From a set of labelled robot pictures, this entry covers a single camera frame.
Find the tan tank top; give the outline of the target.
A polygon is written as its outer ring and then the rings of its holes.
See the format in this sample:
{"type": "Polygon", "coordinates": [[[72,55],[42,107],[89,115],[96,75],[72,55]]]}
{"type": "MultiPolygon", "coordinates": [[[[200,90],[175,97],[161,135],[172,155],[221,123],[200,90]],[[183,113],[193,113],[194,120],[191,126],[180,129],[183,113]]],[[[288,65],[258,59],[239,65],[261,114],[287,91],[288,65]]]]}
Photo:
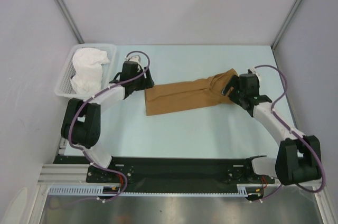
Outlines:
{"type": "Polygon", "coordinates": [[[222,94],[222,90],[230,79],[237,75],[234,69],[230,69],[224,73],[194,81],[155,85],[145,90],[146,115],[162,115],[219,104],[231,104],[232,101],[222,94]]]}

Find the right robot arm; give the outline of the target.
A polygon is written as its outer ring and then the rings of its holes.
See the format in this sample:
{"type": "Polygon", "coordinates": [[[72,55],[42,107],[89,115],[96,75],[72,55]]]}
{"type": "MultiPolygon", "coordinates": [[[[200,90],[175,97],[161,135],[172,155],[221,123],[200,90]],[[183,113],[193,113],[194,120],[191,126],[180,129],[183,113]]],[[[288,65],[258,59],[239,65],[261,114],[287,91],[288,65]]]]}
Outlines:
{"type": "Polygon", "coordinates": [[[222,94],[260,122],[278,145],[276,158],[254,157],[243,169],[249,182],[262,175],[277,178],[283,185],[324,179],[319,139],[288,125],[276,112],[272,100],[259,92],[259,78],[249,72],[232,76],[222,94]]]}

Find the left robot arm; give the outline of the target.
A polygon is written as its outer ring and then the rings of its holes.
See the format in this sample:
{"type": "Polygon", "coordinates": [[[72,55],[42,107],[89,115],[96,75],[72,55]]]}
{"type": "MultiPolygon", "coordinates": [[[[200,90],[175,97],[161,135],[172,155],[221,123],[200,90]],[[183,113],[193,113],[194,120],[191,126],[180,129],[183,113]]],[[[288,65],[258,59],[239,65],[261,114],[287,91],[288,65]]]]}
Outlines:
{"type": "Polygon", "coordinates": [[[152,88],[154,81],[149,65],[142,67],[133,57],[123,63],[108,86],[87,100],[72,98],[65,111],[61,136],[69,145],[80,150],[92,165],[100,167],[98,175],[112,181],[117,169],[110,165],[112,156],[100,145],[101,115],[133,92],[152,88]]]}

